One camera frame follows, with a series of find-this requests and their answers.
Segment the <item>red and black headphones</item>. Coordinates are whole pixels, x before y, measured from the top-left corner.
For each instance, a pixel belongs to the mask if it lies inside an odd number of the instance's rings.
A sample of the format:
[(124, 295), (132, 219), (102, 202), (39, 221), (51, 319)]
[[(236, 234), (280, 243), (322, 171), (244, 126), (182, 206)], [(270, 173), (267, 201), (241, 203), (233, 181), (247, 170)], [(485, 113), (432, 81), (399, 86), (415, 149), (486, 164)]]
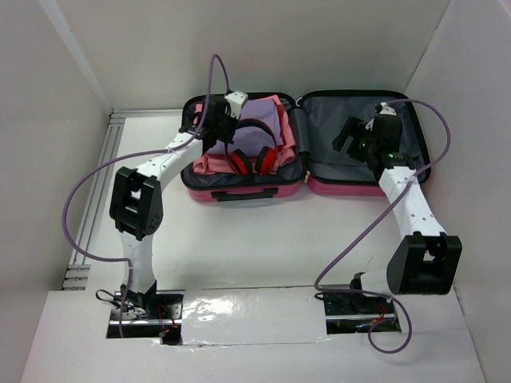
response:
[(270, 138), (272, 145), (259, 145), (256, 146), (252, 143), (251, 148), (256, 148), (257, 153), (255, 156), (250, 156), (241, 148), (229, 151), (229, 145), (234, 141), (231, 139), (224, 143), (224, 155), (231, 170), (238, 176), (249, 176), (254, 172), (260, 176), (268, 175), (277, 160), (278, 145), (277, 139), (271, 128), (261, 120), (254, 118), (241, 119), (235, 127), (235, 131), (243, 128), (257, 128), (265, 132)]

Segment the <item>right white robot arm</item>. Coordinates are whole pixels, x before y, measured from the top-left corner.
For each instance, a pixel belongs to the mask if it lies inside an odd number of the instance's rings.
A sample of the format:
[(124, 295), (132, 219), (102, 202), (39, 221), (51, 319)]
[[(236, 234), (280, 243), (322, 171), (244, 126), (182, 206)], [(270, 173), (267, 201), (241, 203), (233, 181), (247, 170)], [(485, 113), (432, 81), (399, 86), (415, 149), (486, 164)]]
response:
[(462, 252), (461, 240), (436, 220), (416, 176), (412, 158), (401, 152), (402, 121), (384, 108), (368, 122), (349, 116), (332, 147), (367, 165), (390, 203), (401, 242), (386, 269), (355, 276), (348, 294), (352, 310), (367, 312), (376, 294), (445, 295), (450, 292)]

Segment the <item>pink sweater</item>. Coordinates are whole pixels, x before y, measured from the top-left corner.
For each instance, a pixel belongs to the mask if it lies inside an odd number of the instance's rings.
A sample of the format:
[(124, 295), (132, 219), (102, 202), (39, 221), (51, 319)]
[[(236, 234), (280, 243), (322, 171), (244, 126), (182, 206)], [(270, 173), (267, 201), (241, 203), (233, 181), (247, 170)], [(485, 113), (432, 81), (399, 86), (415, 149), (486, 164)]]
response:
[[(271, 99), (276, 103), (277, 113), (280, 122), (280, 135), (282, 144), (278, 146), (277, 160), (272, 171), (269, 173), (274, 175), (277, 173), (279, 168), (292, 163), (295, 160), (295, 136), (292, 131), (288, 113), (284, 107), (283, 102), (275, 94), (267, 97), (256, 98), (259, 99)], [(216, 156), (204, 154), (192, 165), (193, 172), (201, 176), (212, 176), (220, 173), (233, 174), (234, 172), (228, 165), (225, 156)]]

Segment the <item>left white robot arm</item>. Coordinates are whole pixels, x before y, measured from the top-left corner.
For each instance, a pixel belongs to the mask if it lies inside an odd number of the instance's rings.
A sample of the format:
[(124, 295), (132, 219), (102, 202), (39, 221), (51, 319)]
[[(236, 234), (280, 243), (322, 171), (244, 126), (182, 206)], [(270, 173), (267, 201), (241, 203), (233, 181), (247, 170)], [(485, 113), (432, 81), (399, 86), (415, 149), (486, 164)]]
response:
[(109, 215), (120, 233), (122, 257), (128, 260), (121, 293), (137, 317), (149, 318), (157, 309), (153, 235), (164, 218), (163, 190), (217, 141), (232, 141), (247, 101), (248, 95), (240, 91), (210, 96), (198, 124), (184, 124), (163, 152), (117, 171)]

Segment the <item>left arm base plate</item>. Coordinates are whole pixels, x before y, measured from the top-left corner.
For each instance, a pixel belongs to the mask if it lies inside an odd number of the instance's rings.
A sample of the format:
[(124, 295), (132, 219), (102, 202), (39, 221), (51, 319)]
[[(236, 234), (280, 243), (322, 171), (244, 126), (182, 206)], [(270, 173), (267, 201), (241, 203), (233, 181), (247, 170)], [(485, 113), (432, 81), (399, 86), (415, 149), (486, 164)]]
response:
[(136, 308), (132, 303), (127, 303), (125, 312), (121, 314), (121, 296), (116, 294), (114, 298), (107, 298), (103, 303), (110, 307), (109, 324), (117, 325), (122, 319), (123, 325), (132, 324), (156, 324), (177, 326), (182, 323), (184, 294), (178, 292), (157, 292), (156, 297), (147, 309)]

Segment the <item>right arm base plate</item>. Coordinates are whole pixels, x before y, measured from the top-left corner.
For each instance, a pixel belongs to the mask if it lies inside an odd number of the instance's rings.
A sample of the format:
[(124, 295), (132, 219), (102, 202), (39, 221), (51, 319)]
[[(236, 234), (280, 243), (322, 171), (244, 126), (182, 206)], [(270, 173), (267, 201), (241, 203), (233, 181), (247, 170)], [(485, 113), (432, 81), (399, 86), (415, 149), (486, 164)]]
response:
[(384, 298), (367, 297), (363, 294), (317, 293), (323, 302), (326, 316), (373, 315), (382, 318), (394, 315), (394, 306)]

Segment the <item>purple garment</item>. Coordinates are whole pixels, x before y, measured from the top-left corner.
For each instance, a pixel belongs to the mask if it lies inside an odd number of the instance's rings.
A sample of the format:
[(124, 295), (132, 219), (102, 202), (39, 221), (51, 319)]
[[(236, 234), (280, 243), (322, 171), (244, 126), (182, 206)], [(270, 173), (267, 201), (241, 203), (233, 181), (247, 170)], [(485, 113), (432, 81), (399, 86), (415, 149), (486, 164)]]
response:
[[(266, 123), (274, 132), (277, 139), (277, 145), (279, 146), (282, 144), (282, 139), (279, 137), (279, 116), (277, 113), (276, 103), (273, 100), (259, 99), (248, 101), (242, 110), (239, 121), (247, 118), (254, 118)], [(265, 132), (257, 128), (243, 128), (235, 131), (233, 141), (234, 143), (229, 145), (229, 151), (241, 148), (249, 156), (251, 154), (255, 156), (257, 153), (256, 148), (251, 148), (252, 143), (255, 143), (256, 146), (265, 144), (269, 146), (272, 145), (271, 138)], [(224, 143), (217, 141), (214, 146), (204, 146), (203, 153), (208, 155), (225, 156)]]

